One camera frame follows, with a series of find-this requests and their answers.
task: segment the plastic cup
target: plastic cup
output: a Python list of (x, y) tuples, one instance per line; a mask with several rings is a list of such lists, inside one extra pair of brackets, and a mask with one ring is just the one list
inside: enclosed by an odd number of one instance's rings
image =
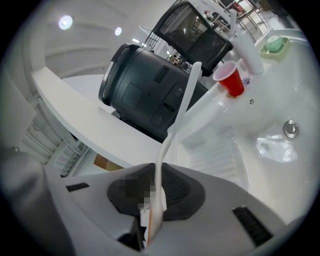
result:
[(219, 82), (233, 97), (237, 97), (245, 91), (237, 70), (237, 63), (232, 60), (218, 67), (212, 78)]

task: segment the white ceiling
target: white ceiling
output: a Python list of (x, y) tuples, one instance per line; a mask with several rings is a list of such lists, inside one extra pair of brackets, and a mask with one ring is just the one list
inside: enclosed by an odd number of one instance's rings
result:
[[(47, 19), (45, 61), (60, 78), (103, 74), (110, 59), (132, 38), (144, 42), (140, 25), (153, 28), (175, 0), (56, 0)], [(61, 30), (59, 19), (73, 18)], [(122, 28), (120, 36), (115, 29)]]

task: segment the white wall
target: white wall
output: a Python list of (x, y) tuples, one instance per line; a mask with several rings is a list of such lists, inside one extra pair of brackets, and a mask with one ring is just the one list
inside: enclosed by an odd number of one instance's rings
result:
[(103, 74), (89, 74), (68, 77), (62, 80), (74, 90), (85, 96), (88, 100), (97, 104), (103, 110), (107, 111), (108, 113), (112, 113), (115, 109), (103, 104), (98, 98), (99, 88), (103, 76)]

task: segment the green soap dish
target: green soap dish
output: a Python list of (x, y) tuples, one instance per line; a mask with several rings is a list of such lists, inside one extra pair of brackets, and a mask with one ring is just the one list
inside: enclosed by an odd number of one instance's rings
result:
[(282, 38), (283, 38), (283, 43), (277, 52), (272, 52), (267, 50), (267, 47), (266, 47), (267, 43), (265, 43), (259, 51), (260, 56), (262, 58), (272, 59), (278, 62), (282, 61), (286, 56), (288, 49), (290, 48), (290, 40), (287, 37), (282, 37)]

